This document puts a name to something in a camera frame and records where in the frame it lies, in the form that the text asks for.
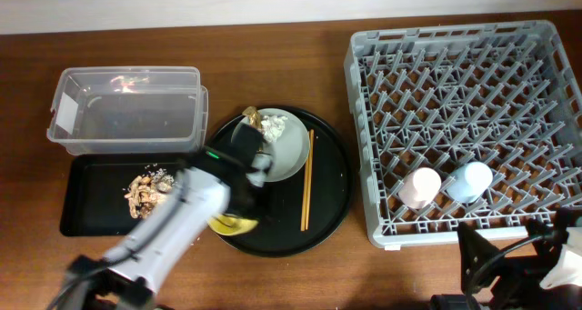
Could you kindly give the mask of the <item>gold snack wrapper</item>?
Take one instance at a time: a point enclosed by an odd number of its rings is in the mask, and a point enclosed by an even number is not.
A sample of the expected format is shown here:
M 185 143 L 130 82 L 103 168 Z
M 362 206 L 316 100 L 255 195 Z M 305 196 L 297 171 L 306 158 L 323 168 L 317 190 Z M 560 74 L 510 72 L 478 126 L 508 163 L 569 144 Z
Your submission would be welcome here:
M 243 111 L 242 115 L 248 119 L 248 124 L 254 127 L 256 130 L 262 129 L 261 115 L 259 114 L 256 107 L 254 106 L 247 107 Z

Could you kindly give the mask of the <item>white tissue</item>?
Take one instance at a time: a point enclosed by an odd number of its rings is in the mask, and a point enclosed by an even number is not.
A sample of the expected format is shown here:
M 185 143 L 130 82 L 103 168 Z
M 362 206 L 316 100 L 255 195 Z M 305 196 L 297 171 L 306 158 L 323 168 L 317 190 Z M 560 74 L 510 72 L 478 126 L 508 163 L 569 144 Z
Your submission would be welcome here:
M 287 117 L 284 115 L 263 115 L 261 117 L 261 133 L 265 140 L 272 144 L 284 132 Z

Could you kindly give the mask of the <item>grey plate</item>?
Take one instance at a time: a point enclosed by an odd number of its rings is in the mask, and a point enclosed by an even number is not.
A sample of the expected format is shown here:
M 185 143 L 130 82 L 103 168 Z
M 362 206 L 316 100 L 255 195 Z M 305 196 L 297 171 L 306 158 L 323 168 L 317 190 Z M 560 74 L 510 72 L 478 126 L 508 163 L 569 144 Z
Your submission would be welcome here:
M 258 130 L 264 143 L 261 151 L 271 155 L 272 164 L 266 175 L 266 182 L 278 182 L 296 174 L 305 164 L 309 151 L 309 135 L 306 126 L 296 116 L 281 108 L 257 109 L 263 115 L 284 115 L 287 117 L 283 134 L 272 144 L 269 144 L 261 130 Z M 236 125 L 234 134 L 242 125 L 249 125 L 248 119 L 243 119 Z

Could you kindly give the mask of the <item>yellow bowl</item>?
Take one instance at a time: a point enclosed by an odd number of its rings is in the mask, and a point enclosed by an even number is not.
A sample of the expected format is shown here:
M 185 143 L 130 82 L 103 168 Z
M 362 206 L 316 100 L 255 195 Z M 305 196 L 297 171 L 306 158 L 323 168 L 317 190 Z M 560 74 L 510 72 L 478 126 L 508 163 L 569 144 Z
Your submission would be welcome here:
M 224 214 L 211 217 L 208 220 L 208 225 L 219 235 L 233 236 L 252 231 L 257 227 L 258 221 L 236 215 Z

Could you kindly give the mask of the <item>light blue cup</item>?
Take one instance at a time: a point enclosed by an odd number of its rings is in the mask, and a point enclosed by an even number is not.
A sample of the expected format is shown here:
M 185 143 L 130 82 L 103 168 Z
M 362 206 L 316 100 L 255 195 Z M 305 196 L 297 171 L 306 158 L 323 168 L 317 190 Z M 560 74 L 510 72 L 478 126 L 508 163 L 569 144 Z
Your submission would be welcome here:
M 484 163 L 471 162 L 456 169 L 453 183 L 446 189 L 448 195 L 462 204 L 475 202 L 491 185 L 492 170 Z

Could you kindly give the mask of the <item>wooden chopstick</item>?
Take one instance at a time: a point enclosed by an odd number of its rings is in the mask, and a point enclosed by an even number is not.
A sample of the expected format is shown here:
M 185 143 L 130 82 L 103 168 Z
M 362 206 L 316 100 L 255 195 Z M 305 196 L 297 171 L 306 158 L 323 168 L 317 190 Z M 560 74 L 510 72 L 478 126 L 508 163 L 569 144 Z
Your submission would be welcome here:
M 303 215 L 303 231 L 307 231 L 309 227 L 309 215 L 310 215 L 310 203 L 311 203 L 311 185 L 312 185 L 312 172 L 313 172 L 313 155 L 314 155 L 314 138 L 315 132 L 313 130 L 309 131 L 309 141 L 310 150 L 309 155 L 306 160 L 306 170 L 305 170 L 305 196 L 304 196 L 304 215 Z
M 312 163 L 312 149 L 313 149 L 313 136 L 314 131 L 310 130 L 309 135 L 309 151 L 304 169 L 304 183 L 303 183 L 303 199 L 302 199 L 302 213 L 301 213 L 301 223 L 300 231 L 305 232 L 307 230 L 307 215 L 309 206 L 309 193 L 310 193 L 310 179 L 311 179 L 311 163 Z

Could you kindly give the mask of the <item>pink cup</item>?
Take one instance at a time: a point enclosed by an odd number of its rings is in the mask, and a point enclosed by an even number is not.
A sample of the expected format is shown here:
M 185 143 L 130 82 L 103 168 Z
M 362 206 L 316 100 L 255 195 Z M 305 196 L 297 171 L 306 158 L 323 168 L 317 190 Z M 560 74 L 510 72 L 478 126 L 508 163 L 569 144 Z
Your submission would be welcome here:
M 397 195 L 404 205 L 421 209 L 435 199 L 441 184 L 441 178 L 434 169 L 420 167 L 404 178 Z

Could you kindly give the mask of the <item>food scraps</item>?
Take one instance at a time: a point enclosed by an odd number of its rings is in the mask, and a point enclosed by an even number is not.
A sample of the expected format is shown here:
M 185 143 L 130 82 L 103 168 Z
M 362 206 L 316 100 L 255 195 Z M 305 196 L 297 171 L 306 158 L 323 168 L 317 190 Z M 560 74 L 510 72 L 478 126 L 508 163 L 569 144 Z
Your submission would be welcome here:
M 173 189 L 175 179 L 165 169 L 136 176 L 125 189 L 129 214 L 134 219 L 146 219 L 163 204 Z

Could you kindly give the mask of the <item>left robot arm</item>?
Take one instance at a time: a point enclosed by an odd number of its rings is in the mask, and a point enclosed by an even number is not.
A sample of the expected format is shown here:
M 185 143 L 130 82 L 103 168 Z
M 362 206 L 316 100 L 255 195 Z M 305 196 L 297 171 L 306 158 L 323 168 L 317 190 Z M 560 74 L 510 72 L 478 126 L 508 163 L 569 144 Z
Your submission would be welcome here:
M 240 125 L 226 145 L 205 146 L 177 171 L 166 201 L 99 260 L 68 266 L 54 309 L 154 309 L 166 277 L 190 245 L 222 214 L 248 216 L 273 164 L 262 134 Z

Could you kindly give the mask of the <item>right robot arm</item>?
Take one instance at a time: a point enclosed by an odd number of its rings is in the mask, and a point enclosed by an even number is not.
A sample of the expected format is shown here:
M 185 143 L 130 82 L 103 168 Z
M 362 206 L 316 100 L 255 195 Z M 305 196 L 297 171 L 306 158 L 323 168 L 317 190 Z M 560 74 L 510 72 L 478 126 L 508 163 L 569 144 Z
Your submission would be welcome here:
M 457 229 L 460 295 L 433 295 L 429 307 L 579 309 L 581 210 L 560 209 L 551 226 L 530 219 L 527 237 L 499 249 L 472 227 Z

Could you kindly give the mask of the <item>grey dishwasher rack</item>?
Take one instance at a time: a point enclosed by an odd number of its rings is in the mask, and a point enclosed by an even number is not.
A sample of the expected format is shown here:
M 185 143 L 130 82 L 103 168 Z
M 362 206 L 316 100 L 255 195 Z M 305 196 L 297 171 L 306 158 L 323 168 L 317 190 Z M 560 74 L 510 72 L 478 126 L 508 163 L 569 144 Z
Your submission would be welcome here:
M 357 32 L 344 71 L 372 245 L 455 243 L 463 223 L 519 238 L 530 219 L 580 208 L 581 91 L 551 22 Z M 430 167 L 446 188 L 475 161 L 493 175 L 477 199 L 399 199 L 410 172 Z

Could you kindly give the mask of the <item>round black serving tray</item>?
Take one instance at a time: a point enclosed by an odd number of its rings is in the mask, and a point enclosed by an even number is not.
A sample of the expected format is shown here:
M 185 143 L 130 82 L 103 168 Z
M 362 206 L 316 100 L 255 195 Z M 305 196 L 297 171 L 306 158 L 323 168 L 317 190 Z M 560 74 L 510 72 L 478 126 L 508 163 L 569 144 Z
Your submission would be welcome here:
M 234 248 L 263 257 L 285 257 L 309 250 L 342 224 L 354 200 L 355 173 L 346 144 L 324 119 L 307 110 L 286 106 L 307 129 L 315 132 L 308 229 L 300 230 L 305 174 L 265 184 L 257 197 L 258 225 L 241 235 L 223 235 Z

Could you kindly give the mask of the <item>clear plastic storage bin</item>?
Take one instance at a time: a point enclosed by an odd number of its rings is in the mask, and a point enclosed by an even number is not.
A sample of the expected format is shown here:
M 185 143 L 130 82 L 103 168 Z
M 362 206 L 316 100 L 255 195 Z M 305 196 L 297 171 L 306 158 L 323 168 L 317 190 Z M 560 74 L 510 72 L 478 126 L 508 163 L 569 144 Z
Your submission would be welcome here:
M 67 68 L 47 138 L 71 155 L 188 153 L 206 139 L 208 91 L 193 66 Z

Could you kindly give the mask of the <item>black rectangular tray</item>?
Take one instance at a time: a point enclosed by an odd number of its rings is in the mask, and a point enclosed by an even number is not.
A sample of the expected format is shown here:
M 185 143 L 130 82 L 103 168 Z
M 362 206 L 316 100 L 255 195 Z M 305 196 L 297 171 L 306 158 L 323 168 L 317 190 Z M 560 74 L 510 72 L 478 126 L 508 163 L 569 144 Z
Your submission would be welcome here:
M 125 194 L 139 175 L 158 169 L 170 175 L 181 154 L 80 155 L 71 164 L 60 220 L 64 236 L 108 236 L 129 233 L 139 220 L 130 215 Z

